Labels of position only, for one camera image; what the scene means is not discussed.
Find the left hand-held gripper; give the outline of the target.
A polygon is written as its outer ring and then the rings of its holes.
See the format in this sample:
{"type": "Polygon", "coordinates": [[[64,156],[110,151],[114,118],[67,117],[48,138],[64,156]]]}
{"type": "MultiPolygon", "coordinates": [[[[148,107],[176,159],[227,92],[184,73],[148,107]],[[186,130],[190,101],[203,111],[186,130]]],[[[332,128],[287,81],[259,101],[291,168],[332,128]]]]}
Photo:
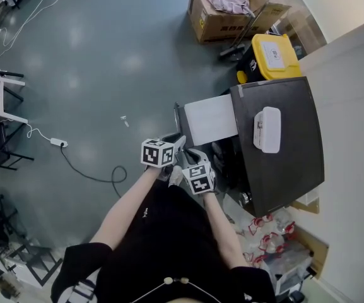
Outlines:
{"type": "Polygon", "coordinates": [[[171,133],[160,138],[148,138],[141,143],[140,161],[149,167],[162,169],[177,163],[177,154],[182,152],[186,136],[171,133]]]}

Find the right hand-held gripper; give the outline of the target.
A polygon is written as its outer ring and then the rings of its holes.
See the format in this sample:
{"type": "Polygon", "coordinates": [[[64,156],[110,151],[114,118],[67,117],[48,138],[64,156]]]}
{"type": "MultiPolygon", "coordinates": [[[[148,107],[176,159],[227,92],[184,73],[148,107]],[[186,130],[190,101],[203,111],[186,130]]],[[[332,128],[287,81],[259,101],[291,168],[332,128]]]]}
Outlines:
{"type": "Polygon", "coordinates": [[[212,192],[216,177],[207,155],[196,149],[185,149],[181,154],[182,173],[194,195],[212,192]]]}

